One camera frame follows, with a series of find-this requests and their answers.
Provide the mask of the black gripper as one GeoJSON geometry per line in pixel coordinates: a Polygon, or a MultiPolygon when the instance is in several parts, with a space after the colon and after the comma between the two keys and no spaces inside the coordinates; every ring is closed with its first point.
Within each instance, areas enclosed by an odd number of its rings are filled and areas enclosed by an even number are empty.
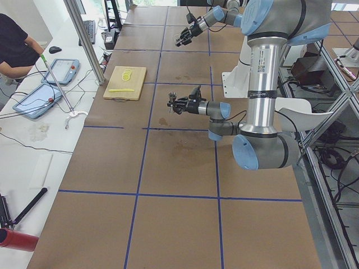
{"type": "Polygon", "coordinates": [[[180,99],[170,99],[167,103],[167,106],[172,106],[172,110],[174,113],[182,114],[182,112],[188,112],[191,114],[199,114],[199,103],[200,100],[197,99],[190,99],[180,98],[180,99]]]}
{"type": "Polygon", "coordinates": [[[196,21],[190,28],[185,28],[175,42],[175,46],[188,45],[192,42],[192,38],[199,36],[203,32],[200,21],[196,21]]]}

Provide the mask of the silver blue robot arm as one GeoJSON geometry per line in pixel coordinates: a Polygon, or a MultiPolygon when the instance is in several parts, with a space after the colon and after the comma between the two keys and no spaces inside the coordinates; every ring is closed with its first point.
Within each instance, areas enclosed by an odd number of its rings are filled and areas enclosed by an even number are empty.
{"type": "Polygon", "coordinates": [[[221,22],[241,29],[251,49],[246,121],[229,120],[231,107],[207,101],[196,87],[186,98],[169,94],[168,106],[177,114],[189,112],[210,118],[209,138],[233,136],[232,151],[246,170],[283,168],[294,164],[299,147],[294,138],[274,128],[280,51],[285,45],[310,44],[324,39],[330,28],[331,1],[211,1],[202,17],[187,14],[188,27],[176,41],[192,39],[221,22]]]}
{"type": "Polygon", "coordinates": [[[233,27],[240,27],[242,15],[240,7],[244,6],[247,1],[207,1],[210,10],[203,16],[196,18],[187,7],[187,22],[190,27],[186,27],[176,39],[175,45],[187,45],[192,42],[192,38],[199,36],[206,30],[209,30],[217,22],[233,27]]]}

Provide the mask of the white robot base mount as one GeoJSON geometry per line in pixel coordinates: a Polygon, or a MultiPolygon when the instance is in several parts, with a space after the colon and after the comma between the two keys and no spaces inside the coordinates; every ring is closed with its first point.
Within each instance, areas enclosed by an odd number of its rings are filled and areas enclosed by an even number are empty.
{"type": "Polygon", "coordinates": [[[223,72],[222,84],[225,98],[247,98],[249,73],[223,72]]]}

